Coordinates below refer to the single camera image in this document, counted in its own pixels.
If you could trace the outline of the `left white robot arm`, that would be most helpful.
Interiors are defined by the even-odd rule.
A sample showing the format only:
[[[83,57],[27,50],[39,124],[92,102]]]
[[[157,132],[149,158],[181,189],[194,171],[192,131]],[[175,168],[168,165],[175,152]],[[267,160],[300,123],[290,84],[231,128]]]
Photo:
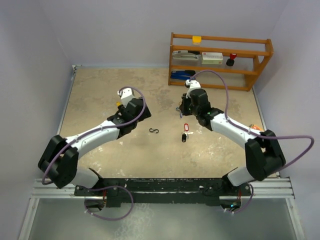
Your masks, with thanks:
[[[59,189],[68,184],[85,187],[91,196],[103,191],[101,176],[89,168],[80,169],[78,161],[99,146],[120,139],[134,130],[138,122],[151,117],[144,97],[123,100],[115,114],[85,132],[61,137],[53,136],[45,148],[38,168],[43,172],[41,183]]]

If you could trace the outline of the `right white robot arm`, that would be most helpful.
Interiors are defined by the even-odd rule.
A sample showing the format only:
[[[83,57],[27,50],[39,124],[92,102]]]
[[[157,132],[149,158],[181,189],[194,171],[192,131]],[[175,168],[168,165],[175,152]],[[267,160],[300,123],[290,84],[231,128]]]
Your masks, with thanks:
[[[286,164],[273,131],[256,131],[240,123],[238,125],[241,128],[232,125],[225,112],[211,107],[207,92],[202,88],[184,93],[181,100],[179,109],[182,115],[195,116],[201,126],[224,135],[244,149],[245,166],[237,167],[223,176],[225,181],[222,190],[226,195],[235,195],[240,185],[262,181]]]

